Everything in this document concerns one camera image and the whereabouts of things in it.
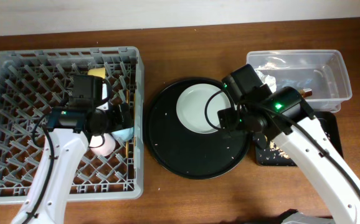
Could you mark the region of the blue cup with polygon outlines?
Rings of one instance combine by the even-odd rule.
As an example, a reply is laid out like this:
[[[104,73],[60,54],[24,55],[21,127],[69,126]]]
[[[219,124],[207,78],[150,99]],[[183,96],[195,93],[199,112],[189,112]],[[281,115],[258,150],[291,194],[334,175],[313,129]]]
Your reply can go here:
[[[134,136],[134,128],[126,128],[126,129],[121,129],[118,131],[114,131],[111,133],[111,135],[113,136],[113,138],[116,141],[124,141],[127,142],[129,141],[131,138],[133,138]]]

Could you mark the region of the pink cup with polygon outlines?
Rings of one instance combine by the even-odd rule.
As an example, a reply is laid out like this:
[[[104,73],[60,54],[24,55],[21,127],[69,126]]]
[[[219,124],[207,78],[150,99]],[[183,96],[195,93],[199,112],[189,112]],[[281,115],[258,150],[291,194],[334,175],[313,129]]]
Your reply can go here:
[[[92,136],[89,148],[97,156],[109,156],[116,148],[116,141],[109,133],[102,136]]]

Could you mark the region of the food scraps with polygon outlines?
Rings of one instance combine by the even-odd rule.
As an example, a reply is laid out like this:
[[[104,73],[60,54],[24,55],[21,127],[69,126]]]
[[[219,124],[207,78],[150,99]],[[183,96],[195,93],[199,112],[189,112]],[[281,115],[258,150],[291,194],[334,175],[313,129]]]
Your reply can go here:
[[[255,158],[260,166],[295,166],[289,155],[280,149],[273,141],[267,142],[262,133],[255,133]]]

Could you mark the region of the yellow bowl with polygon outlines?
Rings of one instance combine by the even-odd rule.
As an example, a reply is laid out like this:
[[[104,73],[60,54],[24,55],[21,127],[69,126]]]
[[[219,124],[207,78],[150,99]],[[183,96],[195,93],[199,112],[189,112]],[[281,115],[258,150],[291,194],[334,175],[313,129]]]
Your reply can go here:
[[[87,75],[94,76],[94,77],[105,78],[105,77],[106,77],[105,67],[103,67],[103,68],[93,68],[93,69],[90,69],[90,70],[88,71]]]

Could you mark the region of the white napkin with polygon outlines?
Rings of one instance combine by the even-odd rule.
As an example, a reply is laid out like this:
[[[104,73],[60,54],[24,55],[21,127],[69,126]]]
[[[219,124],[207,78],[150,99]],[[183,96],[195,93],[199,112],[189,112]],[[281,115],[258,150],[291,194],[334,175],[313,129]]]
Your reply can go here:
[[[256,74],[258,75],[259,79],[262,81],[263,84],[268,85],[270,91],[275,93],[277,90],[277,82],[276,78],[270,75],[264,75],[261,71],[255,70]]]

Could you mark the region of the gold snack wrapper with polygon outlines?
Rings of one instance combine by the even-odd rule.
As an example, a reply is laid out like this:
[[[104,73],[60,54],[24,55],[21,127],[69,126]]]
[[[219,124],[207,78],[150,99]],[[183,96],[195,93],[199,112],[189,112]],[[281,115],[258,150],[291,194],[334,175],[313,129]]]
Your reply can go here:
[[[305,89],[299,90],[298,92],[303,98],[307,98],[307,97],[310,97],[313,95],[312,89],[310,89],[310,88],[305,88]]]

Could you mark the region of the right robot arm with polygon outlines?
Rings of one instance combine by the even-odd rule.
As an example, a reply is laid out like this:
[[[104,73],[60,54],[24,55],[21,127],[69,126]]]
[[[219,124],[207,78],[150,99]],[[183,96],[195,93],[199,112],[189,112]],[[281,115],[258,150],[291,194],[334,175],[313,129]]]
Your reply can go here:
[[[335,223],[360,223],[360,180],[298,90],[286,86],[271,92],[246,64],[222,79],[222,91],[233,105],[217,113],[221,130],[273,142],[309,180]]]

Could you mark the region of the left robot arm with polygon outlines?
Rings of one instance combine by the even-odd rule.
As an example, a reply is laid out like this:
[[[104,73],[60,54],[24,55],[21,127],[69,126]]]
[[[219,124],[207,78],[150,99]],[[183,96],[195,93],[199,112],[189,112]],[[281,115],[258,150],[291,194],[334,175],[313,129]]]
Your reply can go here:
[[[73,76],[71,94],[44,116],[45,143],[27,198],[13,223],[63,223],[77,167],[88,151],[107,156],[116,148],[113,134],[133,129],[130,106],[111,105],[106,78]]]

